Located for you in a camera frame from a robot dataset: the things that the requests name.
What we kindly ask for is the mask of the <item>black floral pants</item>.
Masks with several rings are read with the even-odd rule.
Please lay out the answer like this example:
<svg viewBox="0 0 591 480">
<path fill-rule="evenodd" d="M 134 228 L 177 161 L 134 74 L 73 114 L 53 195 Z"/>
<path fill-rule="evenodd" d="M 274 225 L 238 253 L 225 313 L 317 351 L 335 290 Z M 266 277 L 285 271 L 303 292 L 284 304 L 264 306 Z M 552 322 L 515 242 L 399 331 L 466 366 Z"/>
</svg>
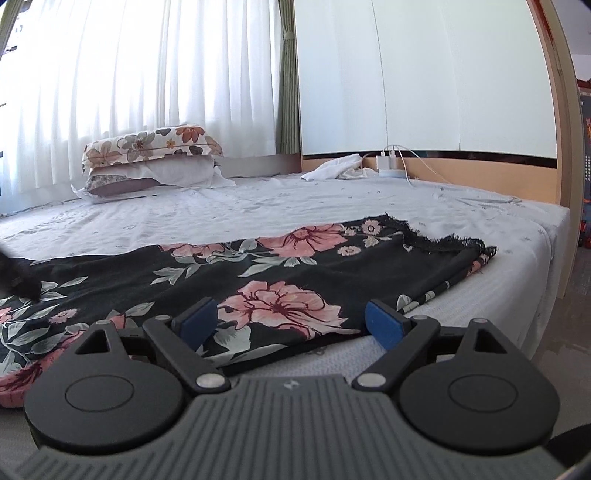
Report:
<svg viewBox="0 0 591 480">
<path fill-rule="evenodd" d="M 370 301 L 409 313 L 496 252 L 477 238 L 431 239 L 380 215 L 277 237 L 25 260 L 41 298 L 1 298 L 1 404 L 21 407 L 32 384 L 97 322 L 123 329 L 168 321 L 209 297 L 216 326 L 193 347 L 217 367 L 244 372 L 366 335 Z"/>
</svg>

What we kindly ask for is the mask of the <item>grey patterned bed sheet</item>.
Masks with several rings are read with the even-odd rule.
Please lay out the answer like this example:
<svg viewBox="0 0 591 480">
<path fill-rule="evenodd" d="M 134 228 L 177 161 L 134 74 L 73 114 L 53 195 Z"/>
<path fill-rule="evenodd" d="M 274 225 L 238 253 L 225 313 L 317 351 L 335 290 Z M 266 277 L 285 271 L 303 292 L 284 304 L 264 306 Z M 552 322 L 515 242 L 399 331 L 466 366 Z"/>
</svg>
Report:
<svg viewBox="0 0 591 480">
<path fill-rule="evenodd" d="M 527 356 L 535 354 L 565 263 L 568 212 L 557 205 L 430 182 L 376 177 L 315 183 L 288 175 L 33 209 L 2 220 L 1 242 L 25 258 L 47 260 L 283 234 L 383 213 L 431 238 L 456 234 L 495 245 L 497 255 L 487 267 L 428 302 L 422 312 L 454 326 L 484 317 Z"/>
</svg>

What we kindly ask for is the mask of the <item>white charger power strip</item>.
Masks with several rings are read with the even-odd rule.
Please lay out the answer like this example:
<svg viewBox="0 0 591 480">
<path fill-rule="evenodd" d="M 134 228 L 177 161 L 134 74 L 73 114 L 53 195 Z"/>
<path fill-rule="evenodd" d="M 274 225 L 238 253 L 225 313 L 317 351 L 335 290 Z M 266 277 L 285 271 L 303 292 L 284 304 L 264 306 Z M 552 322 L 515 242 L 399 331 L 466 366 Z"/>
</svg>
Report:
<svg viewBox="0 0 591 480">
<path fill-rule="evenodd" d="M 377 155 L 376 165 L 380 177 L 403 179 L 407 176 L 404 159 L 396 148 Z"/>
</svg>

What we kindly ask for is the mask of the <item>white purple pillow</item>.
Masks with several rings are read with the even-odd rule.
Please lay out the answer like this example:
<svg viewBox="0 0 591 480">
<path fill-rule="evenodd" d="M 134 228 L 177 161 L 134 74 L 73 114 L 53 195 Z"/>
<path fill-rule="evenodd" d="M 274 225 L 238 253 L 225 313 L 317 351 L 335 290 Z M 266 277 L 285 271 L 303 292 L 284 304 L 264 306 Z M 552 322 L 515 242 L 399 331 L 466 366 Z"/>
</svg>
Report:
<svg viewBox="0 0 591 480">
<path fill-rule="evenodd" d="M 78 198 L 98 203 L 158 187 L 223 188 L 235 187 L 235 181 L 222 175 L 214 156 L 173 155 L 93 168 L 84 185 L 78 189 L 72 187 L 72 190 Z"/>
</svg>

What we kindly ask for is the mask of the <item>white cloth by headboard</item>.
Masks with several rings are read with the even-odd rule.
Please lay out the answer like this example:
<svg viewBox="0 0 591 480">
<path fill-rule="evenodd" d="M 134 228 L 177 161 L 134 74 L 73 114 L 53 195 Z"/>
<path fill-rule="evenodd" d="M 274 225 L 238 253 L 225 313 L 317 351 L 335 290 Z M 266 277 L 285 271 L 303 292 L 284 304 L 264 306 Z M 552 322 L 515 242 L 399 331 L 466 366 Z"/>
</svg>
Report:
<svg viewBox="0 0 591 480">
<path fill-rule="evenodd" d="M 329 160 L 310 172 L 301 175 L 304 181 L 360 180 L 377 177 L 376 170 L 363 167 L 363 158 L 352 154 Z"/>
</svg>

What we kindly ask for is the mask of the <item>floral pillow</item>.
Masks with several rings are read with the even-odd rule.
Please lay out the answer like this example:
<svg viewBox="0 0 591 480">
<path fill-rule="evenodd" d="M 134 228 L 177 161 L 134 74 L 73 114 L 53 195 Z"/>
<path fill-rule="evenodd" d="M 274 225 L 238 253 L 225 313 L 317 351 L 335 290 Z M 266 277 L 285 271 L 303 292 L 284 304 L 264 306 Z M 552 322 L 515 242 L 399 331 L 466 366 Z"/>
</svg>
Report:
<svg viewBox="0 0 591 480">
<path fill-rule="evenodd" d="M 125 134 L 87 144 L 82 170 L 131 165 L 185 156 L 221 156 L 222 148 L 204 128 L 185 124 Z"/>
</svg>

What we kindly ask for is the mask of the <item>wooden bed headboard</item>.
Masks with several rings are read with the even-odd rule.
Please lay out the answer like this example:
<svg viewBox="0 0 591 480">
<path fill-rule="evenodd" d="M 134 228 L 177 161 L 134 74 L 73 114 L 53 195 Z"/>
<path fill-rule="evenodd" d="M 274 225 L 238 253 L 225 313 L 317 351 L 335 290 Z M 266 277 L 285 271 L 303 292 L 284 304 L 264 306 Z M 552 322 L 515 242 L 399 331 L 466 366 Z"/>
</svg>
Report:
<svg viewBox="0 0 591 480">
<path fill-rule="evenodd" d="M 555 116 L 557 154 L 553 158 L 496 152 L 410 151 L 409 172 L 421 179 L 491 190 L 566 208 L 565 263 L 560 280 L 567 283 L 576 255 L 583 191 L 583 133 L 578 87 L 565 33 L 549 1 L 529 5 L 549 75 Z"/>
</svg>

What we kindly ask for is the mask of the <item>green drape curtain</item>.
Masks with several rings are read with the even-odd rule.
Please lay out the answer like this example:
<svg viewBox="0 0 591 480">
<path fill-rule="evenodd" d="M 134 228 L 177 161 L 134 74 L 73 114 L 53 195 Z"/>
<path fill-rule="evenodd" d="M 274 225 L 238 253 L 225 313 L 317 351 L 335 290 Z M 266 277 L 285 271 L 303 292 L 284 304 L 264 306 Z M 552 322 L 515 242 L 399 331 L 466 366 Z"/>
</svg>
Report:
<svg viewBox="0 0 591 480">
<path fill-rule="evenodd" d="M 277 5 L 280 10 L 281 39 L 276 152 L 280 154 L 297 154 L 301 151 L 301 134 L 294 2 L 279 0 Z"/>
</svg>

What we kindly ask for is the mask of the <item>white wardrobe panel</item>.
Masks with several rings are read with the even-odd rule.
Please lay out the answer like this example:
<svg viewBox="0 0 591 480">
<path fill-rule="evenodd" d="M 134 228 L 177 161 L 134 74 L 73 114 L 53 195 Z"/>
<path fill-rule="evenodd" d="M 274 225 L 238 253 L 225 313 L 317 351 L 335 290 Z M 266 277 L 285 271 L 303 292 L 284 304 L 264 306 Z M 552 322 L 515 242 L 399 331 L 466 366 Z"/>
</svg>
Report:
<svg viewBox="0 0 591 480">
<path fill-rule="evenodd" d="M 304 154 L 557 154 L 551 85 L 524 1 L 298 1 Z"/>
</svg>

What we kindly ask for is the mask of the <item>white sheer curtain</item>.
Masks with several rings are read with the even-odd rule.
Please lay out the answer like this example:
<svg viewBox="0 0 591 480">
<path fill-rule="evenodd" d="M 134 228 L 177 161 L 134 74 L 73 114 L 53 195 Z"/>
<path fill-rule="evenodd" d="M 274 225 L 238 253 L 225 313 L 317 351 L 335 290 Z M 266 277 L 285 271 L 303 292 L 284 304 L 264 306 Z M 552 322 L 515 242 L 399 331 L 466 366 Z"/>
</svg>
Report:
<svg viewBox="0 0 591 480">
<path fill-rule="evenodd" d="M 35 1 L 1 60 L 1 210 L 62 201 L 84 147 L 204 127 L 231 157 L 276 150 L 273 1 Z"/>
</svg>

